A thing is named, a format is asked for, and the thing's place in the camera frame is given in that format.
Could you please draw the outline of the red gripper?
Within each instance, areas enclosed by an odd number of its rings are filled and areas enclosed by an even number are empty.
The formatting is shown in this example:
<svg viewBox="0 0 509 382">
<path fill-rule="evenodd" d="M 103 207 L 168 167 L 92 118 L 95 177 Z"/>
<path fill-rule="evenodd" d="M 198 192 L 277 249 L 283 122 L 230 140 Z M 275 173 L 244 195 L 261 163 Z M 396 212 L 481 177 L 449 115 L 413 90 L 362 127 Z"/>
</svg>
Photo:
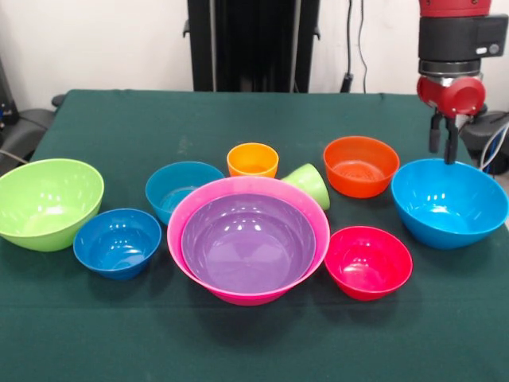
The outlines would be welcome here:
<svg viewBox="0 0 509 382">
<path fill-rule="evenodd" d="M 486 90 L 483 83 L 475 77 L 454 79 L 449 86 L 444 86 L 421 76 L 417 84 L 417 93 L 423 103 L 438 109 L 446 118 L 446 129 L 449 133 L 445 144 L 445 164 L 453 165 L 457 159 L 458 127 L 457 115 L 475 115 L 484 105 Z M 441 114 L 435 112 L 430 121 L 429 152 L 439 151 L 441 131 Z"/>
</svg>

